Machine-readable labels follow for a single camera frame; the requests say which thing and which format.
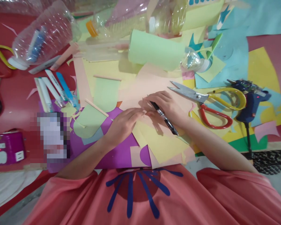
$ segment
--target red scissors handle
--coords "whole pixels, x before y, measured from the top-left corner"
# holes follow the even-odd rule
[[[205,110],[206,110],[206,111],[209,111],[209,112],[211,112],[211,113],[217,114],[217,115],[219,115],[219,116],[221,116],[221,117],[224,117],[225,119],[227,119],[227,123],[226,123],[225,125],[221,126],[221,127],[218,127],[218,126],[215,126],[215,125],[210,124],[210,123],[208,122],[208,120],[207,120],[206,115],[205,115]],[[211,109],[211,108],[207,107],[206,105],[204,105],[204,103],[201,105],[201,108],[199,109],[199,112],[200,112],[200,114],[201,114],[201,118],[202,118],[203,122],[204,122],[207,126],[209,126],[209,127],[211,127],[211,128],[214,128],[214,129],[225,129],[225,128],[230,127],[230,126],[232,125],[232,123],[233,123],[233,119],[232,119],[231,117],[227,116],[226,114],[223,114],[223,113],[221,113],[221,112],[218,112],[218,111],[216,111],[216,110],[214,110],[214,109]]]

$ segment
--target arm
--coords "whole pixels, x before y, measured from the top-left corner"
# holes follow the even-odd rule
[[[66,165],[56,177],[76,180],[89,176],[101,159],[132,133],[136,121],[143,115],[140,108],[121,112],[114,119],[107,134]]]
[[[156,102],[168,119],[182,128],[204,155],[221,170],[258,173],[254,166],[231,145],[193,118],[185,115],[168,92],[151,94],[145,100]],[[154,117],[155,112],[148,112],[147,115]]]

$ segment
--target pink shirt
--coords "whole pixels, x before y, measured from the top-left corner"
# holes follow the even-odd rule
[[[281,224],[281,196],[262,175],[182,165],[51,178],[24,225]]]

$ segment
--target black pen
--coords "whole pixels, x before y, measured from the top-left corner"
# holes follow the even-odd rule
[[[171,124],[169,119],[165,116],[165,114],[160,110],[159,106],[155,102],[151,102],[153,107],[156,109],[158,114],[164,119],[166,125],[169,127],[171,130],[172,134],[179,136],[178,131],[174,128],[174,126]]]

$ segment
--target white bottle cap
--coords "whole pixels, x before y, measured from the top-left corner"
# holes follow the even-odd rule
[[[202,60],[204,60],[204,62],[203,62],[203,65],[201,66],[201,68],[197,71],[198,73],[205,72],[208,69],[209,65],[210,65],[210,61],[209,60],[207,60],[207,59],[202,59]]]
[[[20,70],[26,70],[29,67],[28,64],[26,64],[24,61],[21,61],[20,59],[17,59],[15,56],[10,57],[7,61],[13,67]]]
[[[155,33],[155,30],[156,30],[155,17],[150,17],[150,19],[149,19],[149,33]]]

